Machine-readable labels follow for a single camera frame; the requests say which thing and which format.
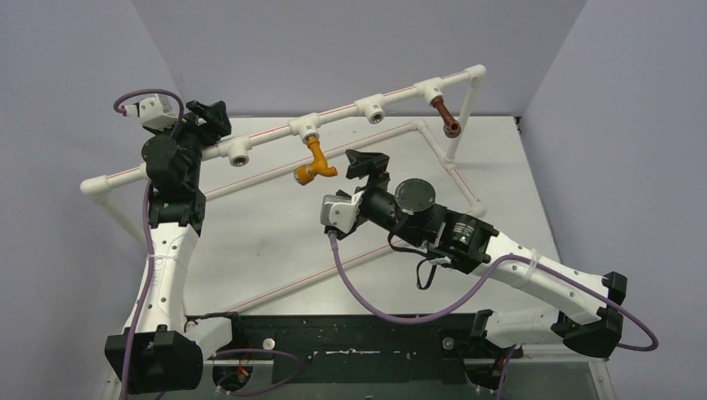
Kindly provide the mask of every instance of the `brown pipe fitting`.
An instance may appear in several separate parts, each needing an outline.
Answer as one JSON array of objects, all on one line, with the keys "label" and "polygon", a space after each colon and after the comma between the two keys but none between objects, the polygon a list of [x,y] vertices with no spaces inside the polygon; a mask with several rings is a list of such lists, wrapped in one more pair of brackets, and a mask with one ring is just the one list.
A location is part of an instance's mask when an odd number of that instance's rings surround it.
[{"label": "brown pipe fitting", "polygon": [[321,175],[323,177],[335,177],[338,175],[335,167],[330,167],[327,164],[327,158],[324,156],[322,149],[319,147],[319,139],[310,137],[307,139],[307,147],[314,156],[314,161],[310,164],[300,165],[294,170],[294,180],[304,186],[314,180],[314,177]]},{"label": "brown pipe fitting", "polygon": [[429,102],[429,105],[434,107],[437,113],[439,113],[439,116],[442,117],[442,121],[444,121],[444,135],[446,135],[447,138],[456,138],[459,136],[462,132],[462,128],[459,125],[459,121],[454,119],[452,113],[449,112],[447,106],[444,105],[444,98],[437,96]]}]

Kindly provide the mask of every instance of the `copper pipe fitting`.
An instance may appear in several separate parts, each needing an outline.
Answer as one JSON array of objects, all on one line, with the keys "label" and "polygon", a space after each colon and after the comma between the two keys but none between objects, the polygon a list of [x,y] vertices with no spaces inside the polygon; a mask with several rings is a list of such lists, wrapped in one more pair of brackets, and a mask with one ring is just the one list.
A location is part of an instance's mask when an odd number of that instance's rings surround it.
[{"label": "copper pipe fitting", "polygon": [[462,132],[462,128],[459,126],[459,121],[454,119],[452,113],[449,112],[447,106],[444,105],[442,96],[433,98],[432,101],[429,102],[429,105],[434,107],[439,113],[439,116],[442,117],[442,121],[444,121],[444,135],[446,135],[447,138],[456,138],[459,136]]}]

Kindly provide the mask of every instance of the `gray wall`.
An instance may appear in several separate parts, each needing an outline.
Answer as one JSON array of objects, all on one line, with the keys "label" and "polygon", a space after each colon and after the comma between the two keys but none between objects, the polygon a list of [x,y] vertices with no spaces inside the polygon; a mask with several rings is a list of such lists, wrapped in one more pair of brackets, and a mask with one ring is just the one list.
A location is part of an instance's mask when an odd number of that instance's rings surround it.
[{"label": "gray wall", "polygon": [[[323,111],[482,63],[474,111],[521,115],[586,0],[133,3],[184,96],[232,114]],[[450,109],[464,90],[445,91]]]},{"label": "gray wall", "polygon": [[628,275],[662,340],[612,357],[623,399],[707,391],[705,17],[704,0],[589,0],[521,123],[563,262]]},{"label": "gray wall", "polygon": [[78,185],[139,161],[113,99],[173,84],[128,0],[3,1],[0,71],[0,398],[99,398],[145,253]]}]

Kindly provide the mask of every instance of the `orange valve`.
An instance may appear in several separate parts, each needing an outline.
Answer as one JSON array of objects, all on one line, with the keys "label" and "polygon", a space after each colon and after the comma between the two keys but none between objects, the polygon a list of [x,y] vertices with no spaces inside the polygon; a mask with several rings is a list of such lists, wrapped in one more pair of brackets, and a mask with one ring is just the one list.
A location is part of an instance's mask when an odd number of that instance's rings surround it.
[{"label": "orange valve", "polygon": [[310,137],[307,139],[307,147],[314,155],[314,161],[310,164],[304,164],[294,170],[294,180],[304,186],[314,180],[314,177],[321,175],[323,177],[335,177],[338,175],[335,167],[330,167],[327,164],[327,158],[324,156],[322,149],[319,147],[319,139]]}]

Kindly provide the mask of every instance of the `tabletop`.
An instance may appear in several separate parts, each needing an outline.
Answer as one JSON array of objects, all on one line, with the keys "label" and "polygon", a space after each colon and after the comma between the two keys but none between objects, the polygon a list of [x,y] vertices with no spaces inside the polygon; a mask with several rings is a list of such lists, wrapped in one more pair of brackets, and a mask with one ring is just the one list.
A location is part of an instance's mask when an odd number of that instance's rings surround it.
[{"label": "tabletop", "polygon": [[[370,125],[352,117],[320,128],[322,149],[345,145],[405,124],[416,117],[386,117]],[[232,118],[235,136],[251,135],[286,123],[291,118]],[[439,117],[422,117],[442,148],[449,139],[442,134]],[[417,132],[363,147],[361,151],[390,156],[389,172],[394,190],[408,178],[431,182],[437,203],[466,212],[469,204]],[[311,155],[299,137],[266,143],[249,152],[250,162],[232,167],[226,159],[205,162],[201,188],[207,193]],[[474,196],[487,208],[482,219],[528,248],[558,259],[547,218],[520,142],[513,117],[471,117],[459,144],[456,164]],[[332,157],[337,177],[317,177],[306,187],[291,174],[262,182],[207,203],[202,237],[189,264],[184,291],[187,314],[224,311],[261,293],[333,266],[328,240],[319,223],[325,194],[342,189],[352,193],[358,180],[344,175],[348,160]],[[386,245],[387,232],[368,223],[340,244],[342,258],[350,258]],[[414,267],[419,256],[391,253],[360,266],[348,275],[357,289],[387,313],[432,313],[458,300],[478,280],[454,270],[437,272],[431,288],[415,287]],[[426,277],[429,267],[421,272]],[[491,308],[507,311],[543,304],[525,293],[489,280],[458,312]],[[301,292],[281,298],[248,313],[365,314],[339,277],[332,277]]]}]

